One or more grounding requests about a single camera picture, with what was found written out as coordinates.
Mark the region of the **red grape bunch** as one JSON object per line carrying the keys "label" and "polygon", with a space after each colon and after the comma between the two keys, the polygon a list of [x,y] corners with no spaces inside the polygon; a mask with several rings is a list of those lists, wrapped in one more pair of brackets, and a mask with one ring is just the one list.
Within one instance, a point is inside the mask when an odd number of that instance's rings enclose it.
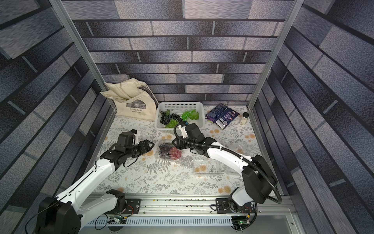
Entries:
{"label": "red grape bunch", "polygon": [[172,160],[179,160],[182,157],[182,152],[173,147],[169,150],[169,157]]}

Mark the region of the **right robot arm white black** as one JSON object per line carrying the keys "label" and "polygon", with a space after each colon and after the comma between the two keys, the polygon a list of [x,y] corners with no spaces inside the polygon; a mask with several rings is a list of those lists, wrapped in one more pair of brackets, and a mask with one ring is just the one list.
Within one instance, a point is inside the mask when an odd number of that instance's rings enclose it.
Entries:
{"label": "right robot arm white black", "polygon": [[267,199],[277,204],[282,203],[276,186],[278,181],[262,156],[248,157],[230,150],[217,140],[205,137],[196,124],[177,124],[173,132],[173,144],[177,149],[191,149],[226,165],[241,176],[243,186],[235,189],[228,198],[233,211],[236,212],[249,202],[263,204]]}

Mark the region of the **dark purple grape bunch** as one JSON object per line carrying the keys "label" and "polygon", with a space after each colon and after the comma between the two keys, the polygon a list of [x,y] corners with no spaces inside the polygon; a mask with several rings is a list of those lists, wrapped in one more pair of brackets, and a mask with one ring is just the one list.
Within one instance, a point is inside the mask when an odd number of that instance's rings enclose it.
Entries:
{"label": "dark purple grape bunch", "polygon": [[169,150],[173,148],[172,143],[164,142],[159,145],[159,155],[162,157],[169,156]]}

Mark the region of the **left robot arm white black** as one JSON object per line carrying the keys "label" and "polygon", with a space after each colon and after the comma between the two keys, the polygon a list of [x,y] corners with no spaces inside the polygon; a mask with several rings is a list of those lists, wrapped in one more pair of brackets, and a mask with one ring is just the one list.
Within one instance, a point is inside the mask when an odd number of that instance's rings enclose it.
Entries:
{"label": "left robot arm white black", "polygon": [[39,206],[35,232],[37,234],[77,234],[82,227],[107,212],[121,213],[127,208],[125,194],[110,190],[102,197],[83,205],[93,190],[128,159],[150,152],[155,144],[139,140],[137,131],[122,132],[94,166],[56,197],[45,198]]}

